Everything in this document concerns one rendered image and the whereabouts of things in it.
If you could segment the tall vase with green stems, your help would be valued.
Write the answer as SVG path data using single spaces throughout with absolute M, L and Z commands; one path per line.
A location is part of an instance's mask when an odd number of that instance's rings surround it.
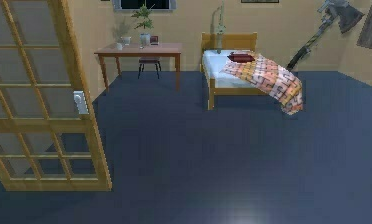
M 215 49 L 218 54 L 223 49 L 223 34 L 226 26 L 224 25 L 224 0 L 221 0 L 221 5 L 213 13 L 213 32 L 215 34 Z

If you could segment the dark window with grey frame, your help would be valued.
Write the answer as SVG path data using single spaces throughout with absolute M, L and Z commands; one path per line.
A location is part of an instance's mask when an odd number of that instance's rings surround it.
M 171 11 L 177 8 L 177 0 L 111 0 L 115 10 L 138 10 L 143 5 L 154 11 Z

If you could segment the wooden bed with white mattress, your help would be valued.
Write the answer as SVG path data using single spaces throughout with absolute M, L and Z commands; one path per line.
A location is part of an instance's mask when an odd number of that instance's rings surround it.
M 228 55 L 235 50 L 256 49 L 258 34 L 201 34 L 201 64 L 200 71 L 205 75 L 208 86 L 207 108 L 215 106 L 216 96 L 258 96 L 263 92 L 231 74 L 223 72 L 229 62 Z

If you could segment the black chair with brown seat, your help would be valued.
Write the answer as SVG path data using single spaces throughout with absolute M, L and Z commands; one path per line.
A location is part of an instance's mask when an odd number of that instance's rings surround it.
M 160 58 L 159 57 L 141 57 L 139 59 L 139 70 L 138 77 L 144 72 L 146 64 L 153 64 L 156 68 L 157 78 L 160 78 L 159 72 L 162 70 Z

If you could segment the green house plant in pot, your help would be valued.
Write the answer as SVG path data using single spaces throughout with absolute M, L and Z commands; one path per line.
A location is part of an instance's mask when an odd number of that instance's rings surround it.
M 142 29 L 140 33 L 140 48 L 145 48 L 150 45 L 151 35 L 148 29 L 153 28 L 153 20 L 150 18 L 151 12 L 152 10 L 143 3 L 142 6 L 132 14 L 132 17 L 137 19 L 135 29 Z

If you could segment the dark grey wall hanging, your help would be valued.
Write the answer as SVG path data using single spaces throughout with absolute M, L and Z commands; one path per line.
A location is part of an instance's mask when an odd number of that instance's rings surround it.
M 369 9 L 369 13 L 360 33 L 357 45 L 360 47 L 372 49 L 372 5 Z

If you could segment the brown wooden table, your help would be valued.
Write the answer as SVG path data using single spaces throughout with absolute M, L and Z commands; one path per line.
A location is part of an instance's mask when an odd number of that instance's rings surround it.
M 115 44 L 110 44 L 94 52 L 98 56 L 100 68 L 103 77 L 103 83 L 106 90 L 109 90 L 109 82 L 106 72 L 105 58 L 114 58 L 118 74 L 121 74 L 119 59 L 121 57 L 169 57 L 174 59 L 174 68 L 176 74 L 176 90 L 180 88 L 181 72 L 181 43 L 159 43 L 154 46 L 141 48 L 139 44 L 130 44 L 118 49 Z

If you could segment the dark red pillow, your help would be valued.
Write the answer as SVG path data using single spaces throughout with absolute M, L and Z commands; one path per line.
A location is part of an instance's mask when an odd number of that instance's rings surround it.
M 228 58 L 232 62 L 236 62 L 236 63 L 248 63 L 248 62 L 254 61 L 254 57 L 252 55 L 250 55 L 250 54 L 247 54 L 247 53 L 234 53 L 234 52 L 231 52 L 228 55 Z

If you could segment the wooden glass-paned room door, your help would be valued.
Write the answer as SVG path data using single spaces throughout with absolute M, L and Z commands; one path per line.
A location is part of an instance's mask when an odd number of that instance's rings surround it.
M 0 182 L 8 191 L 112 188 L 68 0 L 0 0 Z

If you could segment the patterned orange pink blanket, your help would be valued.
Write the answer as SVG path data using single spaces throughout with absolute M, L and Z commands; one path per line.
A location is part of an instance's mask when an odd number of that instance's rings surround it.
M 275 61 L 253 51 L 234 51 L 254 57 L 248 63 L 236 63 L 229 59 L 222 69 L 243 81 L 249 82 L 263 93 L 276 99 L 281 110 L 293 115 L 303 109 L 303 86 L 299 78 Z

